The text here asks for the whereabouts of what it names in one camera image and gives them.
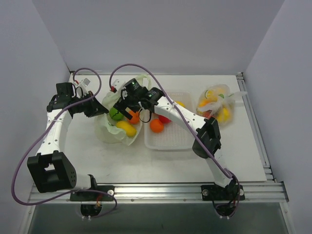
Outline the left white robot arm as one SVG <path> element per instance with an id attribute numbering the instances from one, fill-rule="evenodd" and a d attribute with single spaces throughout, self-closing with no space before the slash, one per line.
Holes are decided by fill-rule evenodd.
<path id="1" fill-rule="evenodd" d="M 65 155 L 68 127 L 74 114 L 95 117 L 108 113 L 87 87 L 90 81 L 56 84 L 57 94 L 47 106 L 48 133 L 35 156 L 27 159 L 27 167 L 40 193 L 59 190 L 81 190 L 87 200 L 98 196 L 96 180 L 91 174 L 79 174 Z"/>

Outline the orange fake orange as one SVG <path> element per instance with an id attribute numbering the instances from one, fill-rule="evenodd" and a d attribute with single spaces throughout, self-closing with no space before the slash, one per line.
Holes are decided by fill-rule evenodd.
<path id="1" fill-rule="evenodd" d="M 158 119 L 150 121 L 150 129 L 154 133 L 161 133 L 164 130 L 164 124 Z"/>
<path id="2" fill-rule="evenodd" d="M 129 111 L 129 114 L 132 116 L 131 119 L 127 119 L 129 123 L 135 125 L 140 122 L 139 113 L 132 110 Z"/>

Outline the yellow fake mango front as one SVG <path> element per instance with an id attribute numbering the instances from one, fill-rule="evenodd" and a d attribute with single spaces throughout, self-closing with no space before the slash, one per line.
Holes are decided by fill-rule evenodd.
<path id="1" fill-rule="evenodd" d="M 123 129 L 127 137 L 134 137 L 137 134 L 137 130 L 127 121 L 119 121 L 116 123 L 116 127 Z"/>

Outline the red fake apple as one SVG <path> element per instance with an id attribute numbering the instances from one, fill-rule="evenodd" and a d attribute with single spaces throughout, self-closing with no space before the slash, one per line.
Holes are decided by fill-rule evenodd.
<path id="1" fill-rule="evenodd" d="M 162 115 L 159 115 L 159 116 L 158 116 L 158 119 L 159 119 L 159 121 L 162 122 L 163 124 L 168 124 L 168 123 L 171 122 L 170 119 L 168 119 L 168 118 L 166 118 L 166 117 L 164 117 L 164 116 L 162 116 Z"/>

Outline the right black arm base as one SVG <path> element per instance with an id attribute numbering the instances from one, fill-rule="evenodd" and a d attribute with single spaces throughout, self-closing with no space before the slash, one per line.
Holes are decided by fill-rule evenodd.
<path id="1" fill-rule="evenodd" d="M 201 195 L 204 201 L 238 201 L 245 200 L 243 186 L 240 185 L 228 185 L 226 188 L 222 188 L 218 185 L 201 185 Z"/>

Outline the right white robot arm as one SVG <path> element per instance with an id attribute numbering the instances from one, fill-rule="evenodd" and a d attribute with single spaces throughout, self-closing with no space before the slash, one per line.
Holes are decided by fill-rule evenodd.
<path id="1" fill-rule="evenodd" d="M 138 112 L 148 110 L 150 114 L 164 116 L 171 122 L 190 132 L 195 138 L 193 152 L 206 160 L 217 185 L 216 193 L 221 199 L 228 199 L 234 189 L 230 184 L 233 174 L 227 169 L 221 151 L 221 134 L 215 118 L 201 117 L 174 102 L 163 89 L 150 90 L 133 78 L 118 88 L 119 99 L 114 104 L 126 118 L 132 116 L 128 109 Z"/>

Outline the green avocado print plastic bag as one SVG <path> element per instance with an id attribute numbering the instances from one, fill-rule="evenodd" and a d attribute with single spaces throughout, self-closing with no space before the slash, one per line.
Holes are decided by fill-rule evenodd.
<path id="1" fill-rule="evenodd" d="M 116 93 L 109 91 L 105 97 L 102 99 L 101 104 L 110 110 L 113 105 L 118 101 L 120 97 L 120 88 L 126 83 L 126 81 L 121 81 L 116 79 L 112 85 L 117 89 Z M 97 138 L 105 143 L 123 143 L 127 146 L 131 145 L 137 136 L 139 135 L 143 123 L 139 120 L 138 124 L 134 124 L 133 127 L 136 129 L 135 136 L 127 136 L 125 130 L 120 129 L 115 126 L 116 120 L 113 120 L 109 114 L 102 114 L 95 117 L 95 134 Z"/>

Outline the green fake fruit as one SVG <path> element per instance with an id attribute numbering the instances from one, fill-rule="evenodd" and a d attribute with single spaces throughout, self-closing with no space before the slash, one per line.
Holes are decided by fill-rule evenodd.
<path id="1" fill-rule="evenodd" d="M 109 116 L 112 120 L 115 120 L 115 121 L 120 121 L 120 120 L 123 120 L 124 118 L 124 115 L 122 113 L 120 113 L 116 108 L 112 107 L 110 110 L 109 110 Z"/>

